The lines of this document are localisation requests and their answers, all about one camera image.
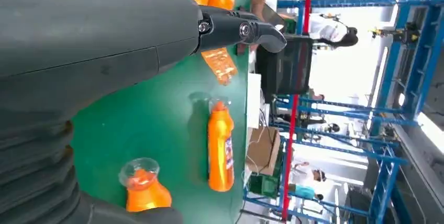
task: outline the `green crate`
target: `green crate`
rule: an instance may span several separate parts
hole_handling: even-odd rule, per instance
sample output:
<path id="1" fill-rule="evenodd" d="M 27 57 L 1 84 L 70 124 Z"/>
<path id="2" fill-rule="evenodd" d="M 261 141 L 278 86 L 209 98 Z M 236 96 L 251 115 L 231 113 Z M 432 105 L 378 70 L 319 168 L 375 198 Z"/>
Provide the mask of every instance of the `green crate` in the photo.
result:
<path id="1" fill-rule="evenodd" d="M 281 183 L 282 163 L 283 143 L 279 146 L 273 176 L 253 173 L 250 176 L 250 186 L 248 191 L 257 195 L 276 199 L 279 194 L 279 186 Z"/>
<path id="2" fill-rule="evenodd" d="M 285 33 L 295 34 L 296 33 L 296 21 L 294 19 L 286 18 L 285 21 Z"/>

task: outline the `blue metal shelving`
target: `blue metal shelving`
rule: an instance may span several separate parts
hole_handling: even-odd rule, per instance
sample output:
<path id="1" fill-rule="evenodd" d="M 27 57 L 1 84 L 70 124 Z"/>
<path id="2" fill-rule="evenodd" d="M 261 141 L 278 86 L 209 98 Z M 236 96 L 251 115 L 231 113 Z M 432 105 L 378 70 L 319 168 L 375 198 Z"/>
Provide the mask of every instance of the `blue metal shelving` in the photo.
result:
<path id="1" fill-rule="evenodd" d="M 408 126 L 417 126 L 415 121 L 416 116 L 420 113 L 424 101 L 427 97 L 427 93 L 430 87 L 437 61 L 440 56 L 441 44 L 444 39 L 444 14 L 442 11 L 442 5 L 444 0 L 312 0 L 311 7 L 370 7 L 370 6 L 393 6 L 400 5 L 397 22 L 395 27 L 402 29 L 405 27 L 409 19 L 412 6 L 425 6 L 427 7 L 427 15 L 424 20 L 424 24 L 421 26 L 421 35 L 416 43 L 415 54 L 413 58 L 413 65 L 410 75 L 406 84 L 402 84 L 405 89 L 406 101 L 402 109 L 387 108 L 386 103 L 389 97 L 391 86 L 393 83 L 393 76 L 397 59 L 401 51 L 401 43 L 393 42 L 390 51 L 387 56 L 386 68 L 384 70 L 383 80 L 381 82 L 379 96 L 376 101 L 376 107 L 351 105 L 337 102 L 327 102 L 312 99 L 299 98 L 299 112 L 317 113 L 317 114 L 331 114 L 337 116 L 345 116 L 351 118 L 358 118 L 361 120 L 371 120 L 372 127 L 370 134 L 364 138 L 355 138 L 350 136 L 339 135 L 335 133 L 321 132 L 315 130 L 308 130 L 305 128 L 296 127 L 296 138 L 290 141 L 288 138 L 281 137 L 281 141 L 285 141 L 287 144 L 298 143 L 311 147 L 317 147 L 322 149 L 340 151 L 344 153 L 355 154 L 359 156 L 367 156 L 378 160 L 379 174 L 374 188 L 373 197 L 371 200 L 370 208 L 368 211 L 362 211 L 359 209 L 353 209 L 345 206 L 337 206 L 336 204 L 316 199 L 320 205 L 326 207 L 339 208 L 342 210 L 353 212 L 357 215 L 367 217 L 368 223 L 383 223 L 384 215 L 390 202 L 394 204 L 395 210 L 405 213 L 405 206 L 400 203 L 399 191 L 395 186 L 396 176 L 400 170 L 400 166 L 406 164 L 406 161 L 396 157 L 394 149 L 398 146 L 397 142 L 386 141 L 384 138 L 379 137 L 381 124 L 399 124 Z M 298 8 L 298 29 L 300 33 L 302 30 L 302 10 L 305 5 L 304 1 L 278 1 L 278 8 Z M 291 95 L 285 95 L 278 98 L 276 104 L 278 107 L 290 108 L 292 105 L 293 97 Z M 323 110 L 306 106 L 306 104 L 325 104 L 330 106 L 345 107 L 347 111 L 335 111 L 335 110 Z M 289 124 L 284 122 L 276 122 L 273 126 L 280 128 L 281 132 L 289 131 Z M 353 151 L 348 149 L 330 147 L 322 145 L 320 143 L 313 142 L 312 140 L 306 140 L 304 135 L 313 136 L 326 136 L 335 139 L 341 143 L 350 144 L 350 139 L 355 140 L 361 147 L 361 151 Z M 263 197 L 249 198 L 245 195 L 245 200 L 259 204 L 264 207 L 282 211 L 282 195 L 283 191 L 280 191 L 280 202 L 277 205 L 263 202 Z M 302 211 L 288 210 L 288 213 L 293 216 L 304 217 L 313 219 L 319 223 L 330 223 L 329 220 L 323 220 L 309 216 Z M 402 216 L 403 223 L 411 223 L 408 214 Z"/>

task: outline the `metal bolt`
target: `metal bolt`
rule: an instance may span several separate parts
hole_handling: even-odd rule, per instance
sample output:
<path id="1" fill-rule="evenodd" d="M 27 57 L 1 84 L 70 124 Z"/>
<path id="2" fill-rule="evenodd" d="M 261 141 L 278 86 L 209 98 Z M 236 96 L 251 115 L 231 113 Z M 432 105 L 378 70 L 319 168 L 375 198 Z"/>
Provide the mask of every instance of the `metal bolt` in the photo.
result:
<path id="1" fill-rule="evenodd" d="M 207 32 L 208 30 L 209 30 L 209 23 L 207 23 L 206 21 L 203 21 L 199 24 L 199 32 L 200 33 Z"/>
<path id="2" fill-rule="evenodd" d="M 250 33 L 250 28 L 248 27 L 248 25 L 243 24 L 240 26 L 239 31 L 241 36 L 246 37 Z"/>

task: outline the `cardboard box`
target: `cardboard box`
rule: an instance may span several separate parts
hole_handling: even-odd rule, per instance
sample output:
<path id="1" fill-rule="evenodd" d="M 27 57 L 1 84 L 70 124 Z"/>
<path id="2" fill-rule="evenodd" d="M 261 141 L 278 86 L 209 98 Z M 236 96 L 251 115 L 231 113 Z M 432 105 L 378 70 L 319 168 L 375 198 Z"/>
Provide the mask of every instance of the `cardboard box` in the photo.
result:
<path id="1" fill-rule="evenodd" d="M 272 176 L 280 144 L 281 137 L 277 128 L 260 126 L 253 129 L 245 161 L 248 168 L 253 172 Z"/>

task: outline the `black monitor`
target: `black monitor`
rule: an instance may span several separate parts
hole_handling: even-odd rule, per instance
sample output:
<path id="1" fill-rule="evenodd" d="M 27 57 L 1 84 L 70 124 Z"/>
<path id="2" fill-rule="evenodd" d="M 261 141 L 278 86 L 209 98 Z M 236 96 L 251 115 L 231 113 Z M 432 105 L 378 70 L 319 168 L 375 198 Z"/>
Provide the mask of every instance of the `black monitor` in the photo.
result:
<path id="1" fill-rule="evenodd" d="M 273 95 L 304 94 L 308 91 L 312 64 L 313 41 L 309 36 L 285 34 L 287 46 L 279 53 L 270 53 L 259 47 L 256 72 L 261 74 L 261 88 L 265 102 Z"/>

